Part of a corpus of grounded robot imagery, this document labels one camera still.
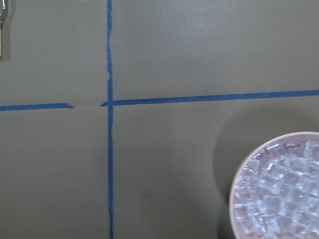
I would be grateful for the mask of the bamboo cutting board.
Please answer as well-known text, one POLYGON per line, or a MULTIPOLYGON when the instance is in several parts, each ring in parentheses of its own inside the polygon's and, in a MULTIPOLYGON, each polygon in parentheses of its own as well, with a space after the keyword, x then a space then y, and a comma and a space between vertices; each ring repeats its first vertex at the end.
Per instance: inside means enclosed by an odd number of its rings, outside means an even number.
POLYGON ((1 0, 0 1, 0 56, 2 57, 2 28, 4 24, 4 20, 6 18, 8 12, 8 0, 1 0))

